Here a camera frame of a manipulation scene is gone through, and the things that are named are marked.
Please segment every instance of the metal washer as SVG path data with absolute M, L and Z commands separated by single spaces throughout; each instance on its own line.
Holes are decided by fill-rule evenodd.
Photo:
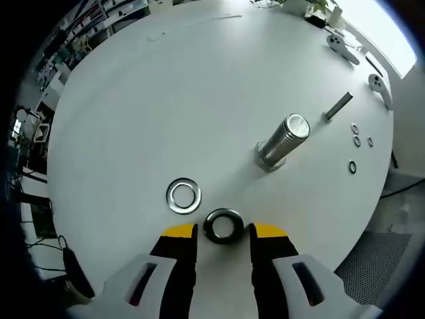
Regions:
M 351 124 L 351 130 L 353 131 L 354 134 L 359 133 L 359 128 L 357 127 L 356 123 Z
M 348 169 L 349 169 L 350 173 L 352 173 L 352 174 L 355 174 L 356 173 L 356 171 L 357 171 L 357 165 L 356 165 L 356 163 L 353 160 L 349 161 L 349 163 L 348 163 Z
M 358 135 L 354 135 L 354 136 L 353 136 L 353 142 L 354 142 L 354 144 L 355 144 L 358 148 L 360 147 L 361 142 L 360 142 L 360 138 L 359 138 L 359 136 L 358 136 Z
M 174 200 L 174 192 L 180 186 L 187 186 L 192 189 L 193 201 L 189 206 L 179 206 Z M 165 198 L 167 200 L 168 206 L 172 211 L 177 214 L 187 215 L 196 211 L 201 204 L 201 188 L 199 188 L 198 184 L 196 184 L 192 179 L 178 178 L 175 181 L 172 181 L 168 186 L 167 192 L 165 193 Z

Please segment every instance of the white tabletop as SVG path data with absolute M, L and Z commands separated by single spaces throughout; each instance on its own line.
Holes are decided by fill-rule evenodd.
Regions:
M 48 185 L 56 230 L 96 294 L 166 228 L 194 221 L 191 317 L 255 318 L 248 241 L 208 242 L 201 225 L 212 210 L 273 223 L 300 253 L 332 270 L 369 222 L 392 145 L 392 112 L 367 84 L 373 68 L 343 60 L 327 46 L 326 31 L 301 19 L 241 8 L 205 0 L 146 17 L 97 47 L 66 83 L 50 135 Z M 324 124 L 321 113 L 348 90 L 352 101 Z M 311 135 L 265 174 L 253 164 L 254 146 L 292 112 L 307 118 Z M 351 123 L 360 129 L 359 148 Z M 166 204 L 178 177 L 202 189 L 193 214 Z

